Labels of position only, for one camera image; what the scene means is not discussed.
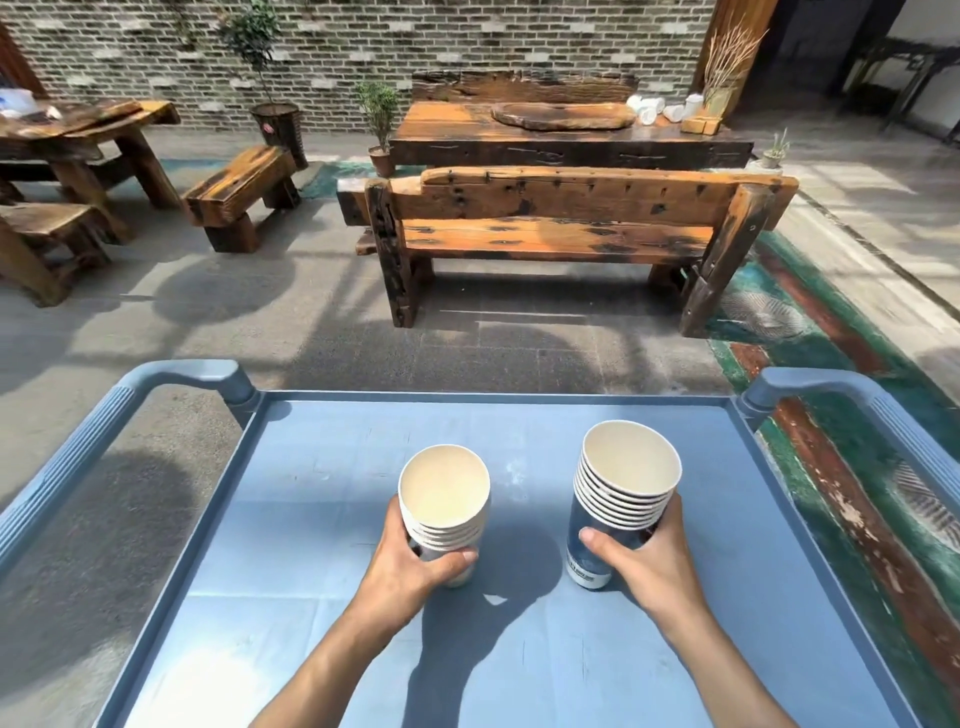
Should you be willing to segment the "person's right hand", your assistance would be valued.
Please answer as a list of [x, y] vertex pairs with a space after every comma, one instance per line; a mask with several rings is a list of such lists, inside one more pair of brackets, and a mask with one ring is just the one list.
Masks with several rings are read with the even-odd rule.
[[684, 528], [680, 495], [671, 498], [654, 534], [634, 551], [636, 565], [613, 570], [665, 637], [682, 634], [709, 612]]

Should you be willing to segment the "person's left hand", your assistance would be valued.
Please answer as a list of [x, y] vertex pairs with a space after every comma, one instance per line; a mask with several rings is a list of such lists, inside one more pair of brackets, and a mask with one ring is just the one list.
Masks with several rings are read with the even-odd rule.
[[395, 494], [383, 531], [349, 609], [363, 625], [390, 639], [408, 625], [439, 587], [461, 575], [430, 575], [409, 543]]

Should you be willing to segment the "short stack of paper cups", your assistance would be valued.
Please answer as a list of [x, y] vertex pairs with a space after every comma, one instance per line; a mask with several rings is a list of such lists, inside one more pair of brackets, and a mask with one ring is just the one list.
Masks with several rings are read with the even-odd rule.
[[403, 467], [398, 505], [409, 548], [422, 560], [479, 550], [491, 504], [491, 477], [482, 459], [459, 444], [435, 444]]

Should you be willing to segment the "tall stack of paper cups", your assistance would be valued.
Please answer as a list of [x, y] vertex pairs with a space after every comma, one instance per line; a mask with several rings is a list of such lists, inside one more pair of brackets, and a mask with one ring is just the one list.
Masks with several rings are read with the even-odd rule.
[[606, 534], [636, 550], [656, 532], [683, 472], [674, 445], [644, 424], [612, 419], [583, 436], [573, 476], [565, 567], [578, 586], [598, 591], [612, 568], [583, 543], [583, 528]]

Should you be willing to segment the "person's left forearm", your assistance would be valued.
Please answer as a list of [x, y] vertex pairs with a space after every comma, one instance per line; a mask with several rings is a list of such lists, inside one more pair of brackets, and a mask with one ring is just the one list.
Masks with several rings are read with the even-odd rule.
[[425, 602], [355, 597], [248, 728], [339, 728], [367, 668]]

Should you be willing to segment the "blue plastic service cart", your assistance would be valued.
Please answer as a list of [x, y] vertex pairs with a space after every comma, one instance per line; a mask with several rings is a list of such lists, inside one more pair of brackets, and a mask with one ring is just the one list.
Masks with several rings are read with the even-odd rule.
[[165, 384], [217, 391], [243, 433], [95, 728], [246, 728], [353, 596], [403, 466], [438, 444], [491, 475], [479, 562], [372, 662], [342, 725], [711, 728], [625, 588], [567, 574], [576, 463], [606, 420], [677, 449], [709, 605], [801, 726], [922, 728], [754, 435], [781, 398], [844, 396], [960, 518], [960, 466], [864, 375], [774, 368], [739, 396], [371, 393], [258, 390], [231, 360], [150, 362], [0, 515], [0, 578]]

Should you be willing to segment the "green red patterned rug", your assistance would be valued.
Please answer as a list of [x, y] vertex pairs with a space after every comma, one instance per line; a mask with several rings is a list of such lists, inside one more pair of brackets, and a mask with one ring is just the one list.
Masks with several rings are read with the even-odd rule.
[[[304, 208], [261, 228], [256, 254], [212, 251], [162, 283], [155, 310], [184, 330], [171, 351], [239, 358], [290, 387], [730, 394], [767, 366], [842, 369], [893, 395], [960, 461], [954, 382], [932, 377], [838, 282], [837, 228], [804, 193], [753, 245], [694, 336], [679, 294], [641, 265], [439, 259], [416, 329], [394, 329], [374, 254], [354, 252], [324, 165]], [[923, 728], [960, 728], [960, 522], [856, 407], [836, 394], [781, 405], [763, 445]]]

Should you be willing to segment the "rustic wooden bench with backrest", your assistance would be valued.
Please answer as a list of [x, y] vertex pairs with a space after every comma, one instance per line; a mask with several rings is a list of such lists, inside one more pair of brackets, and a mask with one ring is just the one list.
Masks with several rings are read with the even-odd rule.
[[799, 189], [744, 170], [454, 166], [339, 179], [337, 199], [370, 230], [397, 328], [413, 328], [435, 260], [588, 262], [649, 265], [693, 337]]

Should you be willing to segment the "rustic wooden tea table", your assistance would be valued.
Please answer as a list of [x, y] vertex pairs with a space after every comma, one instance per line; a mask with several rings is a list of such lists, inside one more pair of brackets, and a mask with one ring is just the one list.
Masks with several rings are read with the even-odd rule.
[[498, 122], [488, 103], [415, 102], [390, 140], [398, 165], [605, 167], [697, 171], [744, 168], [754, 140], [728, 127], [684, 132], [660, 117], [616, 130], [530, 130]]

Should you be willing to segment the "group of white tea cups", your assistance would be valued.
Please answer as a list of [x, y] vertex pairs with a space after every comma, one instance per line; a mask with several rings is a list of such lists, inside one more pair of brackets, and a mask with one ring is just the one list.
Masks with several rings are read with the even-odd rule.
[[628, 97], [626, 105], [634, 112], [637, 122], [643, 126], [653, 126], [660, 120], [680, 125], [701, 109], [704, 100], [704, 95], [692, 93], [682, 103], [666, 103], [664, 97], [634, 93]]

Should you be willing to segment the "small potted green plant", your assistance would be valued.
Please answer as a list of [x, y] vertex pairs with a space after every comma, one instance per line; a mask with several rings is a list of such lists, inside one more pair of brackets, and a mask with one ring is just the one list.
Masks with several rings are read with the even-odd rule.
[[355, 91], [367, 130], [377, 144], [368, 148], [368, 156], [377, 176], [389, 179], [396, 173], [391, 157], [390, 138], [400, 109], [398, 91], [379, 80], [361, 80]]

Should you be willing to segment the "dark weathered wooden bench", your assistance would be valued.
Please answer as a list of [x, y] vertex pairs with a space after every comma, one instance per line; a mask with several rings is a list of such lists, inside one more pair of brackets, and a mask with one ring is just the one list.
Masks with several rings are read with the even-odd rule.
[[634, 75], [585, 76], [552, 70], [428, 70], [412, 75], [414, 102], [455, 104], [624, 103], [639, 88]]

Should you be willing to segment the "vase with dried branches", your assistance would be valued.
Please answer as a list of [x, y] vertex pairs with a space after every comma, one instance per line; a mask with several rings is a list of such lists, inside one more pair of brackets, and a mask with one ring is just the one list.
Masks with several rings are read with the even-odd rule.
[[703, 107], [714, 114], [722, 109], [727, 111], [735, 91], [749, 74], [765, 35], [766, 30], [755, 31], [741, 22], [714, 32], [703, 70]]

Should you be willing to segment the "dark carved wooden table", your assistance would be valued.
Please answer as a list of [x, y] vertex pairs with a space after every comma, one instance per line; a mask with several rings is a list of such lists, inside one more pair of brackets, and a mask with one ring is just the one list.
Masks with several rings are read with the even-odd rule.
[[960, 38], [949, 40], [906, 39], [884, 35], [866, 46], [858, 65], [853, 70], [846, 87], [841, 110], [846, 112], [861, 88], [889, 60], [905, 62], [912, 72], [906, 85], [901, 88], [887, 113], [881, 118], [878, 131], [883, 134], [894, 124], [906, 122], [919, 96], [930, 82], [949, 68], [960, 67]]

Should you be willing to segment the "clear plastic bag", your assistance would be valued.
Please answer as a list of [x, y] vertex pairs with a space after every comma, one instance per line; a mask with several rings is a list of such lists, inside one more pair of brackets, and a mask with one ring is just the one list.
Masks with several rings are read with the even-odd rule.
[[0, 86], [0, 116], [6, 119], [63, 119], [56, 106], [38, 100], [32, 91], [3, 86]]

